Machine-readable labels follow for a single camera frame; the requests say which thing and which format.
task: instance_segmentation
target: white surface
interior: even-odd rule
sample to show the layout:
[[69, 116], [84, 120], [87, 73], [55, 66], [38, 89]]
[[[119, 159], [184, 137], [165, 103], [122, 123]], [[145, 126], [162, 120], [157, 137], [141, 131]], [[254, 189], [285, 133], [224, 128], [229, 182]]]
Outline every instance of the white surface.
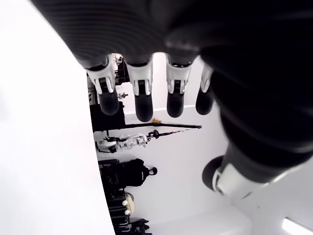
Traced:
[[294, 223], [288, 218], [284, 218], [282, 228], [291, 235], [313, 235], [312, 231]]
[[113, 235], [86, 72], [28, 1], [0, 32], [0, 234]]
[[232, 206], [150, 228], [153, 235], [250, 235], [250, 229], [250, 220]]
[[235, 205], [252, 220], [252, 235], [287, 235], [283, 219], [289, 217], [313, 228], [313, 159], [300, 170], [261, 188]]
[[[149, 176], [144, 184], [126, 191], [134, 195], [134, 217], [146, 218], [150, 225], [206, 213], [229, 205], [227, 198], [214, 193], [202, 182], [206, 164], [225, 153], [227, 140], [214, 106], [207, 116], [197, 114], [195, 107], [185, 108], [179, 118], [170, 118], [166, 111], [154, 113], [162, 121], [202, 125], [202, 129], [152, 139], [146, 146], [114, 154], [99, 154], [99, 159], [119, 158], [128, 161], [140, 158], [147, 166], [158, 168], [156, 176]], [[157, 128], [161, 132], [181, 128]], [[148, 134], [153, 127], [110, 131], [110, 136]]]

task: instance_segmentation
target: black fingertip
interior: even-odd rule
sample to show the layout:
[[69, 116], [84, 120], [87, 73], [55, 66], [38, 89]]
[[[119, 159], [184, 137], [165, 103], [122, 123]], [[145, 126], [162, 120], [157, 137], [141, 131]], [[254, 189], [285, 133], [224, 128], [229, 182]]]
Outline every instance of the black fingertip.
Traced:
[[209, 89], [204, 93], [201, 88], [199, 89], [197, 101], [196, 101], [196, 110], [198, 114], [207, 115], [212, 110], [214, 103], [214, 96], [211, 85]]
[[135, 95], [135, 106], [137, 118], [142, 122], [148, 122], [153, 115], [152, 95]]
[[211, 190], [213, 190], [213, 175], [215, 170], [222, 165], [223, 156], [219, 156], [211, 160], [204, 168], [202, 173], [202, 181]]
[[184, 94], [167, 94], [167, 113], [172, 118], [178, 118], [184, 109]]
[[119, 109], [119, 103], [117, 98], [116, 89], [113, 93], [102, 92], [99, 95], [100, 107], [104, 114], [112, 116], [117, 113]]

